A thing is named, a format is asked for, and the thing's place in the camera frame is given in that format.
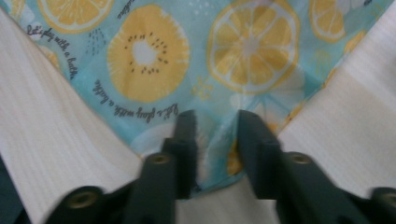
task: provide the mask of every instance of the light wood surface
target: light wood surface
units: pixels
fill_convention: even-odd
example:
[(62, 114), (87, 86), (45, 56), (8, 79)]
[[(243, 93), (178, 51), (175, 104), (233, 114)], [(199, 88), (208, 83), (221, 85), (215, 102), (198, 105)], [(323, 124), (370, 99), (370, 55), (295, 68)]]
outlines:
[[(341, 188), (396, 188), (396, 4), (281, 133)], [(0, 10), (0, 152), (27, 213), (42, 223), (67, 191), (134, 179), (140, 160)], [(277, 223), (241, 182), (177, 205), (178, 223)]]

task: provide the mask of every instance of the fruit-print fabric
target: fruit-print fabric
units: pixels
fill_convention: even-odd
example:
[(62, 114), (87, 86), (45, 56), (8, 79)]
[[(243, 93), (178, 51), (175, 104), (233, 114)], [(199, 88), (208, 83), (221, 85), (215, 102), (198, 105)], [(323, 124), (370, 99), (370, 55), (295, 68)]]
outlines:
[(243, 166), (239, 109), (279, 133), (391, 0), (0, 0), (81, 98), (144, 158), (195, 110), (194, 193)]

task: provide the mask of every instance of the robotic claw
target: robotic claw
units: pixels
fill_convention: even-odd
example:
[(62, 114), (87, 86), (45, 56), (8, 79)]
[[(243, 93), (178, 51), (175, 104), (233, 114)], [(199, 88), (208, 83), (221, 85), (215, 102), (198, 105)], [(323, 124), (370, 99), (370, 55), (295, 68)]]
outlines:
[[(280, 144), (254, 113), (239, 111), (237, 148), (259, 200), (276, 200), (282, 224), (396, 223), (396, 189), (374, 189), (363, 199), (337, 188), (314, 160), (282, 152)], [(188, 199), (195, 187), (195, 116), (177, 118), (174, 137), (162, 152), (149, 156), (140, 177), (112, 193), (82, 187), (66, 195), (48, 224), (173, 224), (175, 200)]]

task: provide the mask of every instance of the wooden table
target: wooden table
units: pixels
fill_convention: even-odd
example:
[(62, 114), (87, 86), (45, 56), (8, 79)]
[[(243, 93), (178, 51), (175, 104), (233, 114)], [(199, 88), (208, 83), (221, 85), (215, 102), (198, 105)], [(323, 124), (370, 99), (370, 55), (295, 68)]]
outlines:
[[(396, 188), (396, 4), (347, 58), (328, 87), (281, 133), (287, 151), (316, 158), (341, 188), (366, 196)], [(0, 10), (0, 152), (27, 213), (41, 223), (67, 191), (113, 190), (140, 160), (107, 128)], [(277, 223), (273, 202), (246, 179), (178, 203), (178, 223)]]

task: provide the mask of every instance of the dark floor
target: dark floor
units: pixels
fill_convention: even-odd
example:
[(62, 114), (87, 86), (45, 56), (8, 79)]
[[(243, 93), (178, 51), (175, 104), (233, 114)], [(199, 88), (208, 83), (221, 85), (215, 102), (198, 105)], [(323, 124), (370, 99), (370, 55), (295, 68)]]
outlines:
[(0, 155), (0, 224), (30, 224)]

